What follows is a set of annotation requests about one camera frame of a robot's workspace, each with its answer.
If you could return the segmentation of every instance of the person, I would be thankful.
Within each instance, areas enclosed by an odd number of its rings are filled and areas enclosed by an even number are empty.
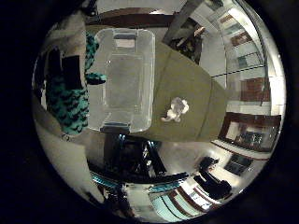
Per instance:
[[[206,191],[210,198],[219,200],[230,194],[232,186],[226,181],[219,181],[208,172],[201,173],[194,177],[194,180]]]
[[[213,170],[218,162],[219,159],[214,160],[210,157],[204,157],[199,164],[199,172]]]
[[[209,197],[215,200],[226,197],[232,190],[231,185],[226,180],[220,181],[210,173],[219,161],[219,159],[204,157],[199,165],[201,175],[194,177],[194,180],[208,193]]]

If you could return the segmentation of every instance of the clear plastic storage bin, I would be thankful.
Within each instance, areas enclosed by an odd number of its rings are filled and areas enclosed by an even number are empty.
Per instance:
[[[155,37],[147,30],[105,29],[95,36],[99,49],[89,72],[107,76],[89,86],[89,127],[103,132],[147,130],[151,123]]]

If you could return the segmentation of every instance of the teal patterned fabric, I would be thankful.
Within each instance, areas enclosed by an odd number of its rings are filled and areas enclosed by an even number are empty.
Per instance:
[[[94,62],[94,54],[99,44],[94,37],[86,34],[85,76],[87,82],[100,81],[104,83],[106,76],[102,74],[86,74]],[[55,74],[47,80],[46,101],[49,112],[58,120],[63,133],[77,135],[88,126],[89,101],[87,82],[82,90],[67,90],[63,74]]]

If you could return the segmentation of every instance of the white stuffed toy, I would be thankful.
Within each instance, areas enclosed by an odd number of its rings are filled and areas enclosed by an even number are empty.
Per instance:
[[[173,119],[175,122],[180,122],[180,115],[186,114],[188,110],[189,106],[187,101],[176,97],[171,101],[171,109],[167,111],[167,117],[161,118],[161,120],[169,122]]]

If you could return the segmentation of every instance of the bin handle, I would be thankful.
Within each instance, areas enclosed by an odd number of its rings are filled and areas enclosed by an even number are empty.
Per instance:
[[[137,40],[137,33],[132,29],[118,29],[114,32],[114,39]]]

